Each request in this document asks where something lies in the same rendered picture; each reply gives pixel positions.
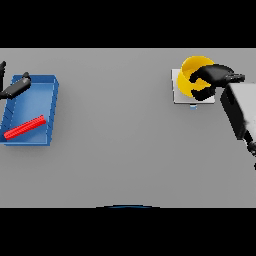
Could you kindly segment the dark left robot hand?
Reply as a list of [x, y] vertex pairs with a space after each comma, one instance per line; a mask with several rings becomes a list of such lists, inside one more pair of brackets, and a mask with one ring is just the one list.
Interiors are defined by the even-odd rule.
[[3, 89], [5, 67], [6, 62], [2, 61], [0, 63], [0, 100], [14, 99], [31, 87], [30, 75], [28, 72], [25, 72], [18, 81]]

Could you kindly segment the dark right robot hand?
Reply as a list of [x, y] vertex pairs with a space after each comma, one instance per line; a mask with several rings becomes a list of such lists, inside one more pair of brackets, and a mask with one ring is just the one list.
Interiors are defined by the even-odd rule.
[[215, 95], [216, 88], [225, 88], [229, 83], [241, 83], [245, 81], [244, 74], [237, 74], [228, 66], [213, 64], [200, 67], [190, 75], [189, 81], [196, 83], [201, 79], [209, 84], [201, 90], [192, 89], [191, 94], [197, 101], [204, 101]]

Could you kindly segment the yellow bowl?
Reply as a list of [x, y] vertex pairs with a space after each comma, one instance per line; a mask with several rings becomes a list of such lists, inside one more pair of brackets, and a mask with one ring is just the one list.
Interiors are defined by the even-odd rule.
[[210, 86], [201, 78], [197, 79], [195, 83], [189, 81], [192, 73], [197, 71], [200, 67], [206, 65], [213, 65], [214, 61], [205, 56], [190, 56], [181, 65], [181, 68], [176, 79], [176, 84], [179, 91], [190, 98], [192, 98], [192, 90], [200, 91]]

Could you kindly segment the pale square measuring scale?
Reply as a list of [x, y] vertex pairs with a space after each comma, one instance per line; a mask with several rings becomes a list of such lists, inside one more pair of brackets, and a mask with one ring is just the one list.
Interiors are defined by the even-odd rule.
[[184, 95], [178, 88], [177, 85], [177, 78], [178, 78], [179, 70], [178, 69], [171, 69], [170, 70], [170, 78], [172, 82], [172, 90], [173, 90], [173, 102], [175, 104], [190, 104], [190, 105], [197, 105], [197, 104], [214, 104], [215, 98], [211, 96], [210, 98], [204, 101], [197, 101], [195, 98], [190, 98]]

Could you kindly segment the red beaker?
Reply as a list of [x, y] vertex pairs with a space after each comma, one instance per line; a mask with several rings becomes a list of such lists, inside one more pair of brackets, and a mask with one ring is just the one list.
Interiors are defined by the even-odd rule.
[[7, 130], [4, 133], [4, 138], [6, 140], [11, 140], [15, 137], [18, 137], [22, 134], [25, 134], [33, 129], [38, 128], [39, 126], [42, 126], [46, 123], [46, 120], [43, 115], [40, 115], [36, 118], [33, 118], [25, 123], [22, 123], [14, 128], [11, 128], [10, 130]]

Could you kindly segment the blue tray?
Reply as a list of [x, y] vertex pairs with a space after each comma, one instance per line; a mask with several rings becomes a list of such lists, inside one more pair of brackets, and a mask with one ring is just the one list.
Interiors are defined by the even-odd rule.
[[[31, 75], [31, 87], [15, 99], [7, 99], [0, 122], [0, 144], [6, 146], [49, 146], [52, 140], [59, 83], [55, 75]], [[46, 123], [6, 140], [4, 133], [44, 116]]]

